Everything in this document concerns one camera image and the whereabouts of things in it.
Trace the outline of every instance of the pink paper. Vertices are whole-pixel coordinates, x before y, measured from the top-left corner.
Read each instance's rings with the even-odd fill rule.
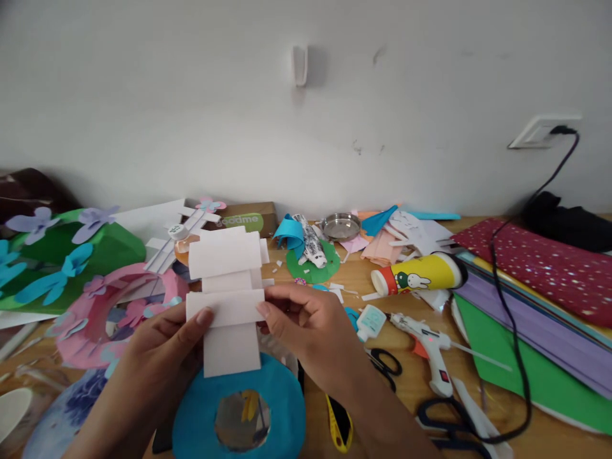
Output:
[[[351,239],[350,241],[341,242],[340,245],[346,249],[348,253],[359,252],[360,250],[365,249],[370,242],[361,237],[361,235],[357,235],[355,239]]]
[[[382,229],[370,245],[365,248],[361,258],[368,258],[371,262],[383,267],[395,264],[400,253],[402,253],[402,247],[392,247],[389,243],[396,240],[398,239],[395,236]]]

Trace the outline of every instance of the plastic bottle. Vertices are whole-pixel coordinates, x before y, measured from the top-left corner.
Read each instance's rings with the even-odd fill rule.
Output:
[[[184,225],[178,224],[168,230],[168,236],[174,241],[174,255],[183,265],[189,266],[189,244],[199,242],[200,236],[193,235]]]
[[[357,336],[362,342],[366,342],[369,338],[376,338],[381,332],[387,316],[376,306],[367,305],[359,319],[357,319]]]

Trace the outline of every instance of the green label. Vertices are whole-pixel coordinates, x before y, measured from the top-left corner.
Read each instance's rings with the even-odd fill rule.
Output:
[[[263,229],[263,217],[261,214],[242,214],[234,215],[233,217],[225,217],[219,220],[217,226],[225,228],[234,228],[235,226],[244,226],[248,233],[252,231],[261,231]]]

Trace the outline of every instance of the scissors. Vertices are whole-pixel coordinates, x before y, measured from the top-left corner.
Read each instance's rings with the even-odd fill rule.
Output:
[[[364,347],[364,350],[372,361],[374,368],[380,371],[380,373],[386,378],[386,380],[389,381],[391,390],[395,392],[395,382],[393,382],[393,378],[391,378],[391,376],[399,376],[400,374],[402,374],[402,365],[400,364],[400,362],[389,351],[385,351],[384,349],[380,349],[379,347],[374,347],[372,349]],[[389,365],[383,362],[383,359],[381,359],[381,355],[385,355],[391,360],[393,360],[395,368],[391,368]]]

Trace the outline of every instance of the green paper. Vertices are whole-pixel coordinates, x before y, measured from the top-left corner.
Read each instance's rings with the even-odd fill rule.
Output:
[[[294,251],[287,253],[287,267],[289,272],[294,279],[301,277],[308,284],[322,284],[332,278],[334,274],[340,269],[340,257],[336,253],[336,249],[329,242],[321,241],[323,245],[323,253],[327,259],[327,265],[323,269],[317,268],[317,266],[307,261],[302,266],[298,265],[298,259],[295,257]]]
[[[83,226],[78,216],[83,209],[71,210],[60,215],[54,215],[61,221],[47,229],[45,236],[32,245],[24,245],[27,233],[17,235],[11,241],[11,250],[21,252],[27,259],[42,261],[57,266],[64,264],[66,256],[78,245],[71,241],[75,233]],[[48,306],[43,306],[45,295],[28,303],[21,304],[14,296],[36,279],[46,276],[51,271],[33,271],[26,269],[16,279],[3,287],[4,295],[0,298],[0,310],[16,312],[40,312],[43,314],[63,314],[66,309],[83,293],[83,286],[95,274],[107,275],[123,266],[145,261],[147,250],[143,242],[118,223],[103,225],[87,243],[94,246],[94,252],[87,261],[85,270],[75,278],[71,278],[60,298]]]
[[[512,333],[470,302],[455,294],[473,350],[512,367],[508,372],[474,358],[482,379],[523,395],[523,384],[514,357]],[[532,400],[568,418],[612,435],[612,401],[586,387],[572,375],[520,340]]]

